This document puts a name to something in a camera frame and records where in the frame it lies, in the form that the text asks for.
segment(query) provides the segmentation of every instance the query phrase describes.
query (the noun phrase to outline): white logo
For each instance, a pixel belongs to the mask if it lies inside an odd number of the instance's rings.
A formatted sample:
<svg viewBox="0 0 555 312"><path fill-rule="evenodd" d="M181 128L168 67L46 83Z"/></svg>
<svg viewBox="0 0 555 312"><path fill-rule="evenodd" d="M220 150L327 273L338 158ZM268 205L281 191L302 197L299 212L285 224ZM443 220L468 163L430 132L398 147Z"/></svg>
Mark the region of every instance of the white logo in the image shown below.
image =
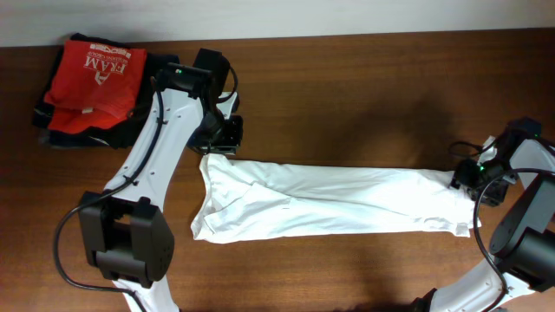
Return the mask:
<svg viewBox="0 0 555 312"><path fill-rule="evenodd" d="M101 50L102 52L124 55L126 58L131 56L131 54L125 49L110 49L107 46L99 44L91 44L90 48ZM96 71L95 81L100 86L106 81L110 74L123 75L123 71L125 70L127 64L128 61L120 56L106 56L102 53L89 51L83 67Z"/></svg>
<svg viewBox="0 0 555 312"><path fill-rule="evenodd" d="M96 72L95 75L95 80L98 83L98 85L100 86L102 83L104 83L106 81L106 79L110 76L110 74L103 74L101 72Z"/></svg>

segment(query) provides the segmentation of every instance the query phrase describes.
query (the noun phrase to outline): wooden surface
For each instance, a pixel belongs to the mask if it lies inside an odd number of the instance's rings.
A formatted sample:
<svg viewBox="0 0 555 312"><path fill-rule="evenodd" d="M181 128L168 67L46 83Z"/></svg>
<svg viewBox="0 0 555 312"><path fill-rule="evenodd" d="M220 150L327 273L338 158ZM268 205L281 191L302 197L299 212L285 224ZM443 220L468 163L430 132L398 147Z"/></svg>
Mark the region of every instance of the wooden surface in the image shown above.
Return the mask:
<svg viewBox="0 0 555 312"><path fill-rule="evenodd" d="M453 140L480 143L528 115L555 138L555 30L158 42L191 64L222 50L238 72L245 135L238 159L321 166L450 170ZM29 121L55 47L0 49L0 310L124 311L121 295L68 286L56 273L56 223L85 190L100 191L128 150L54 150ZM408 303L481 260L471 238L396 233L196 242L205 195L200 156L186 151L165 214L176 239L168 273L184 311L330 311ZM482 213L489 238L507 207ZM63 232L69 274L109 285L86 265L76 220ZM547 311L553 290L510 302Z"/></svg>

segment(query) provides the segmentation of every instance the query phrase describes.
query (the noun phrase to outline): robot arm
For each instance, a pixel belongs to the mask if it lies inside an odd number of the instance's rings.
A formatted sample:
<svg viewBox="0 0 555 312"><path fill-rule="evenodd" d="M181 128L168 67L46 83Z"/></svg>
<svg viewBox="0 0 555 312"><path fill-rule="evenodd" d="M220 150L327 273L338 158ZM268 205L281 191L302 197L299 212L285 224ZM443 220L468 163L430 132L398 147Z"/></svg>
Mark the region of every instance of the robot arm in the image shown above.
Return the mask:
<svg viewBox="0 0 555 312"><path fill-rule="evenodd" d="M235 88L220 97L229 71ZM201 49L192 67L167 64L153 82L153 105L127 160L103 194L85 192L56 227L54 255L60 274L73 286L121 292L132 311L178 311L166 278L174 247L162 214L169 181L186 145L198 153L235 153L243 122L232 116L238 107L237 76L219 52ZM58 239L75 213L88 263L117 288L77 283L63 271Z"/></svg>
<svg viewBox="0 0 555 312"><path fill-rule="evenodd" d="M517 120L516 124L530 126L531 120ZM543 292L555 285L555 234L547 229L555 213L555 177L552 174L529 172L511 176L511 172L524 170L521 168L555 171L554 152L552 147L536 139L525 139L519 130L519 138L511 136L510 132L505 131L504 139L497 140L501 144L493 159L476 163L476 168L468 165L468 159L463 160L452 183L468 187L467 191L471 197L474 196L474 200L480 200L477 194L483 192L488 198L481 202L489 205L502 202L506 188L514 184L516 179L520 179L525 188L491 239L490 252L495 257L495 266L506 280L506 293L493 309L519 296ZM487 189L476 187L482 185L483 180L491 178L487 177L488 174L501 172L502 175L500 167L507 175L500 183L492 184L493 190L488 192ZM424 299L418 298L413 308L415 311L428 312L487 311L502 293L504 285L497 272L483 260L458 282L433 289Z"/></svg>

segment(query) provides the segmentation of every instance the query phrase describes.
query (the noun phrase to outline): white wall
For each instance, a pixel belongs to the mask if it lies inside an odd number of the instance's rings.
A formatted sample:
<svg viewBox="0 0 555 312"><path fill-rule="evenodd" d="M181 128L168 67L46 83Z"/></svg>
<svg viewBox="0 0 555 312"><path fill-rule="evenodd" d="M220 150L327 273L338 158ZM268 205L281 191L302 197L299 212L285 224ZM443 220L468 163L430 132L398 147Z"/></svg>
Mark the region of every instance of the white wall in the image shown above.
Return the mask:
<svg viewBox="0 0 555 312"><path fill-rule="evenodd" d="M0 0L0 46L552 26L552 0Z"/></svg>

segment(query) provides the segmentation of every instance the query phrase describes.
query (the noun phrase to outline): white cloth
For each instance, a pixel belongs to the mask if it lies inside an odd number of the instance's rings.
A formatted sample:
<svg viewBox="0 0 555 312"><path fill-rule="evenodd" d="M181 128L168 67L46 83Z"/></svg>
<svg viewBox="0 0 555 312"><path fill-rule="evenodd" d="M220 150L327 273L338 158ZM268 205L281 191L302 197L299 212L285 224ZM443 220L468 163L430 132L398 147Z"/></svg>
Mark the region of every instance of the white cloth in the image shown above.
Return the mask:
<svg viewBox="0 0 555 312"><path fill-rule="evenodd" d="M194 239L237 241L327 234L449 231L469 237L473 201L447 186L453 172L200 162L206 198Z"/></svg>

